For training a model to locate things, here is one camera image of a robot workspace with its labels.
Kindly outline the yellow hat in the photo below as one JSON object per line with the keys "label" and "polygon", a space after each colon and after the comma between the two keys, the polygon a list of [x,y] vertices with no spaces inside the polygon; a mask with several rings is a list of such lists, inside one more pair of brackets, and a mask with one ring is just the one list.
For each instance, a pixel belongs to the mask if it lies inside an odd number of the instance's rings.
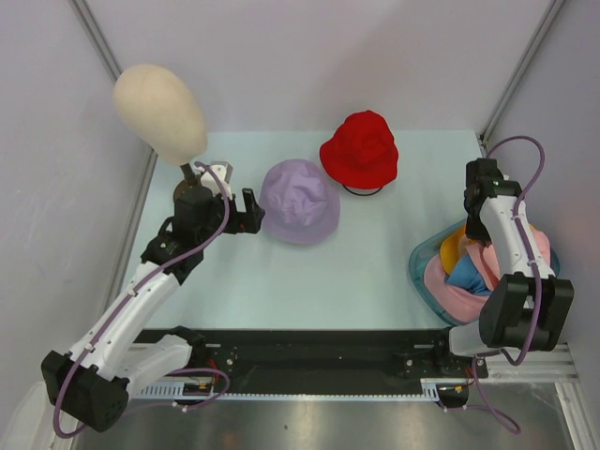
{"label": "yellow hat", "polygon": [[456,268],[458,261],[466,254],[466,246],[472,241],[466,236],[466,224],[458,228],[446,237],[440,246],[439,254],[442,268],[446,275],[450,276]]}

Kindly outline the lilac bucket hat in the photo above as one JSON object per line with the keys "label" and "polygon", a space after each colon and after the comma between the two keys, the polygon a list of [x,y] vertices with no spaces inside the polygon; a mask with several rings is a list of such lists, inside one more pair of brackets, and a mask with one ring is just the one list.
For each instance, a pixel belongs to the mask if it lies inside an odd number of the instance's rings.
{"label": "lilac bucket hat", "polygon": [[281,242],[318,245],[338,229],[338,192],[323,171],[306,159],[274,165],[262,181],[259,206],[265,212],[262,226]]}

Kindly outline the red bucket hat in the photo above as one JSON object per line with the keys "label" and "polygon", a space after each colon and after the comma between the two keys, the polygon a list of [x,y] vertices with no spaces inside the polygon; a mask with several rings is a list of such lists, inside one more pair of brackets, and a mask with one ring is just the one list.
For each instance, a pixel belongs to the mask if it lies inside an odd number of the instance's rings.
{"label": "red bucket hat", "polygon": [[385,119],[366,110],[349,115],[320,148],[325,172],[348,188],[383,188],[398,177],[399,151]]}

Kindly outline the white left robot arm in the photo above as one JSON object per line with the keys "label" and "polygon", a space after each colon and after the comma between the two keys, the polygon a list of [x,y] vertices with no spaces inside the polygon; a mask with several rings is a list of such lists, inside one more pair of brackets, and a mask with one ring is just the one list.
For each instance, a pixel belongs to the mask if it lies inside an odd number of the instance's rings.
{"label": "white left robot arm", "polygon": [[174,203],[157,235],[147,244],[132,280],[98,322],[65,353],[49,352],[41,363],[48,397],[54,406],[55,434],[64,431],[61,416],[82,428],[103,432],[124,414],[133,395],[169,375],[212,373],[202,334],[177,326],[136,356],[128,349],[158,308],[203,261],[204,249],[221,234],[257,233],[264,211],[250,188],[242,191],[244,211],[234,196],[208,187],[191,187]]}

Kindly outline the pink bucket hat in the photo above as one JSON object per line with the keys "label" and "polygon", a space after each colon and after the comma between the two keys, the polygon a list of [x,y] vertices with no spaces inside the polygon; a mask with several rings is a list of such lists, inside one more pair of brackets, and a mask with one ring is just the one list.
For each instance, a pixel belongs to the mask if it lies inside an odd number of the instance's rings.
{"label": "pink bucket hat", "polygon": [[[531,226],[535,243],[547,264],[550,264],[550,243],[548,237],[541,231]],[[470,242],[465,247],[466,253],[471,258],[475,269],[482,276],[486,287],[493,291],[500,281],[500,266],[496,252],[492,245],[483,246],[480,243]]]}

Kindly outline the blue hat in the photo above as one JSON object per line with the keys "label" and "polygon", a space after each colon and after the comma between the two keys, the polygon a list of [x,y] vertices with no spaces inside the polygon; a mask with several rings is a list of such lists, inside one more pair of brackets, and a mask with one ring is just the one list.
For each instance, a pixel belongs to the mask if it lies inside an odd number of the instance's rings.
{"label": "blue hat", "polygon": [[468,254],[458,260],[454,270],[446,278],[446,283],[473,295],[488,296],[491,294],[482,274],[477,270]]}

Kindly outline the beige mannequin head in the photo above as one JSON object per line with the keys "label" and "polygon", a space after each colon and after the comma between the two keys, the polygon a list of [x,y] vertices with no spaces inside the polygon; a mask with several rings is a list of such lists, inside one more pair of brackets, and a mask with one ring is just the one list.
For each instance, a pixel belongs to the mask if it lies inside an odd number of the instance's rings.
{"label": "beige mannequin head", "polygon": [[122,122],[166,163],[188,164],[208,146],[199,102],[188,86],[165,67],[141,64],[126,68],[113,91]]}

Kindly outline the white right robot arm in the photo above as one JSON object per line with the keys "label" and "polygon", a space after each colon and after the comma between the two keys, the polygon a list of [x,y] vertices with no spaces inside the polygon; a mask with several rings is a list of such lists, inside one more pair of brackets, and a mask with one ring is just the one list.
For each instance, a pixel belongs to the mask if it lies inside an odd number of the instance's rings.
{"label": "white right robot arm", "polygon": [[516,366],[529,352],[552,351],[575,296],[571,281],[556,277],[540,253],[524,190],[504,177],[496,160],[478,158],[467,164],[464,207],[466,236],[493,246],[500,280],[479,319],[452,328],[449,343],[432,353],[432,364],[443,376],[456,375],[467,356],[518,349]]}

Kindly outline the brown wooden stand base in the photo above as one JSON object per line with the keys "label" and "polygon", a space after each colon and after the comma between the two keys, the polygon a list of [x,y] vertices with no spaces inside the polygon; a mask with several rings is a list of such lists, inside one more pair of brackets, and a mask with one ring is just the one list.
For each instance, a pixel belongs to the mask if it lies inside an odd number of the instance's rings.
{"label": "brown wooden stand base", "polygon": [[191,163],[180,167],[183,180],[178,183],[173,192],[173,201],[195,203],[198,200],[203,169],[195,168]]}

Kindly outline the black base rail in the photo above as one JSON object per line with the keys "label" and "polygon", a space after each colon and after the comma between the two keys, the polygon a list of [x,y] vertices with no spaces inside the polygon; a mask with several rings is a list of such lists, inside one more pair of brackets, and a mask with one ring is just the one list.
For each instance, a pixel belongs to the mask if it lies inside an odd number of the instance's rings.
{"label": "black base rail", "polygon": [[473,364],[449,348],[448,329],[408,331],[145,329],[138,344],[172,334],[199,350],[191,367],[214,362],[237,397],[397,397],[422,381],[462,382]]}

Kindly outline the teal plastic basket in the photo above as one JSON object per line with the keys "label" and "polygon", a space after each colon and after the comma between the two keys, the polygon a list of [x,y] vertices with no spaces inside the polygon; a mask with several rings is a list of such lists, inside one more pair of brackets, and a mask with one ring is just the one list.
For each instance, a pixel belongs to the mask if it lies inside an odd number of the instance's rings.
{"label": "teal plastic basket", "polygon": [[428,262],[435,256],[439,256],[439,250],[443,240],[450,235],[451,232],[455,231],[459,225],[465,223],[464,221],[459,222],[446,230],[434,235],[427,241],[417,246],[409,259],[409,276],[413,282],[415,289],[424,300],[425,304],[445,323],[457,326],[458,324],[451,323],[448,321],[441,312],[433,306],[433,299],[430,296],[427,288],[424,284],[424,272]]}

